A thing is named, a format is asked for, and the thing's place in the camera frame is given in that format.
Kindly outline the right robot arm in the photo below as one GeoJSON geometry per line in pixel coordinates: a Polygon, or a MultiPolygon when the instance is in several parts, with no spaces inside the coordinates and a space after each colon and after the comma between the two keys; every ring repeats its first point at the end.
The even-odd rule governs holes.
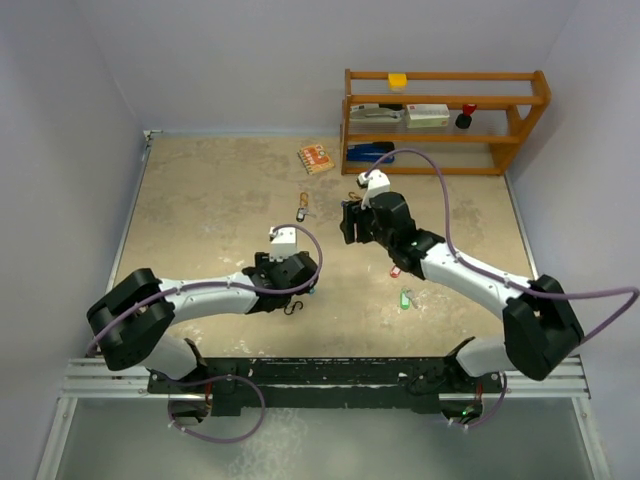
{"type": "Polygon", "coordinates": [[[454,255],[444,237],[416,226],[401,194],[382,193],[367,206],[347,201],[342,210],[340,230],[347,244],[375,241],[401,271],[448,287],[502,321],[501,335],[468,339],[449,354],[454,360],[444,376],[452,389],[467,391],[481,376],[498,371],[542,381],[584,339],[568,300],[539,296],[561,294],[556,279],[529,280],[482,263],[489,272],[484,275],[464,266],[467,256],[454,255]]]}

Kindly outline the silver key with black tag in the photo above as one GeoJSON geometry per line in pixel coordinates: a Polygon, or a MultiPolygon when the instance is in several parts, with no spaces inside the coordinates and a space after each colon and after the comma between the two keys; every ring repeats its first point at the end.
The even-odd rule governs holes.
{"type": "Polygon", "coordinates": [[[316,215],[306,207],[299,207],[296,212],[296,221],[302,223],[307,217],[315,218],[316,215]]]}

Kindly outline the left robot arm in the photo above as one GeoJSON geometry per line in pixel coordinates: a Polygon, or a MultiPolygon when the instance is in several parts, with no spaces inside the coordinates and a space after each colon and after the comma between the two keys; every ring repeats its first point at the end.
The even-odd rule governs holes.
{"type": "Polygon", "coordinates": [[[87,311],[94,334],[88,349],[98,349],[112,371],[142,366],[194,392],[205,382],[205,362],[192,340],[168,333],[172,324],[283,309],[315,286],[321,266],[302,251],[282,261],[259,252],[253,266],[204,280],[160,279],[137,269],[87,311]]]}

